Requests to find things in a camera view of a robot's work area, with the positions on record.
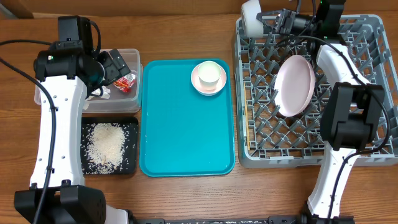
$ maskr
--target wood grain surface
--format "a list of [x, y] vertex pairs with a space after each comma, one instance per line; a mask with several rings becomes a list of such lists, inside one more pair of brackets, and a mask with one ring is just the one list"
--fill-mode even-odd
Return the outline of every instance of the wood grain surface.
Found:
[[0, 20], [2, 19], [7, 19], [7, 17], [2, 11], [0, 11]]
[[[397, 12], [361, 13], [381, 16], [393, 57], [398, 58]], [[233, 70], [231, 41], [238, 17], [99, 17], [95, 21], [104, 49], [135, 48], [144, 66], [158, 59], [221, 58]], [[0, 21], [0, 27], [0, 41], [57, 40], [56, 19], [6, 20]], [[44, 48], [10, 44], [0, 48], [0, 56], [34, 74], [33, 60]], [[0, 83], [0, 222], [27, 223], [14, 210], [13, 200], [16, 190], [29, 187], [39, 143], [40, 107], [33, 101], [33, 84], [3, 65]], [[231, 88], [236, 115], [234, 80]], [[159, 95], [159, 100], [167, 99]], [[141, 113], [135, 116], [141, 120]], [[137, 218], [261, 218], [298, 214], [315, 186], [319, 168], [245, 169], [237, 160], [233, 171], [224, 176], [150, 178], [137, 168], [133, 177], [86, 177], [86, 185], [102, 190], [110, 205], [130, 209]], [[398, 223], [397, 172], [398, 166], [354, 167], [341, 214], [354, 215], [357, 223]]]
[[[49, 14], [77, 14], [87, 16], [159, 16], [206, 15], [240, 13], [247, 0], [1, 0], [18, 17], [49, 16]], [[295, 9], [297, 0], [260, 0], [263, 11]], [[348, 0], [347, 11], [398, 10], [397, 1]], [[312, 12], [312, 2], [302, 0], [301, 12]]]

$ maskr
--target cup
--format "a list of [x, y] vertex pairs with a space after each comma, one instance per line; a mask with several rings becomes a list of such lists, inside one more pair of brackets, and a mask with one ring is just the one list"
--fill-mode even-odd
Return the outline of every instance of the cup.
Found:
[[221, 68], [213, 61], [202, 62], [198, 67], [198, 76], [204, 89], [214, 90], [221, 77]]

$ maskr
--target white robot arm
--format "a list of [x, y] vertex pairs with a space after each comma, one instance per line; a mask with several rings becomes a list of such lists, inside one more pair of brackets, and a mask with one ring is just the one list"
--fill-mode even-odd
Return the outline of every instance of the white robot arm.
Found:
[[[346, 58], [349, 58], [348, 49], [341, 44], [332, 44], [340, 50]], [[357, 74], [360, 74], [354, 63], [349, 60], [351, 67]], [[331, 47], [322, 45], [319, 48], [317, 55], [317, 64], [325, 72], [327, 80], [331, 87], [335, 86], [336, 82], [348, 82], [352, 85], [360, 85], [352, 76], [346, 62], [336, 53]], [[364, 83], [369, 81], [362, 75], [358, 75]], [[325, 141], [325, 152], [323, 163], [321, 165], [317, 184], [309, 196], [307, 204], [312, 215], [318, 215], [320, 218], [328, 218], [328, 212], [331, 202], [331, 195], [333, 187], [338, 175], [338, 171], [344, 161], [349, 155], [354, 154], [356, 149], [340, 148], [338, 151], [333, 150], [328, 141]], [[335, 195], [334, 206], [331, 213], [332, 217], [339, 217], [340, 215], [340, 201], [345, 185], [347, 183], [349, 173], [352, 166], [359, 156], [354, 156], [349, 160], [349, 164], [345, 165], [338, 182], [338, 187]]]
[[[107, 205], [102, 191], [85, 187], [81, 170], [81, 115], [85, 99], [95, 89], [110, 85], [130, 72], [116, 49], [100, 53], [98, 46], [94, 51], [90, 24], [98, 28], [84, 17], [59, 17], [60, 41], [39, 52], [34, 62], [35, 77], [50, 94], [56, 119], [52, 120], [53, 109], [40, 90], [42, 115], [36, 165], [30, 189], [16, 192], [14, 198], [16, 210], [31, 223], [134, 221], [129, 211]], [[48, 161], [53, 122], [56, 135], [51, 165]], [[45, 206], [38, 203], [39, 198], [45, 201]]]

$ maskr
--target white cylinder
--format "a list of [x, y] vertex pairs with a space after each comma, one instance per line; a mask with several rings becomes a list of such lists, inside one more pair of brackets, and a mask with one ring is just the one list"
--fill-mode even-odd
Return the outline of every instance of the white cylinder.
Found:
[[261, 38], [264, 25], [257, 20], [257, 14], [261, 12], [259, 0], [249, 0], [242, 5], [242, 25], [246, 37]]

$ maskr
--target gray dish rack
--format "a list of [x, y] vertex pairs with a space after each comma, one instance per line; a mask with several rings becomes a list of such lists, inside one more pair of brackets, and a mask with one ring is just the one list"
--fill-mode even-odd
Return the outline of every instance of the gray dish rack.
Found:
[[[275, 21], [275, 17], [263, 17]], [[349, 48], [358, 70], [371, 83], [382, 85], [386, 91], [384, 105], [388, 110], [392, 136], [380, 152], [358, 158], [356, 166], [389, 166], [398, 163], [398, 79], [380, 17], [376, 15], [342, 16], [339, 32]], [[275, 48], [282, 39], [270, 30], [261, 39], [244, 35], [242, 21], [236, 21], [233, 43], [236, 80], [239, 161], [248, 168], [275, 168], [317, 165], [322, 163], [324, 143], [320, 136], [320, 117], [331, 92], [322, 70], [315, 67], [315, 89], [308, 108], [292, 118], [278, 114], [274, 104], [277, 92], [274, 82], [281, 61], [300, 54], [313, 66], [305, 48], [306, 42], [295, 47]], [[352, 112], [360, 113], [358, 108]], [[379, 130], [372, 144], [377, 147], [384, 138], [386, 119], [381, 114]]]

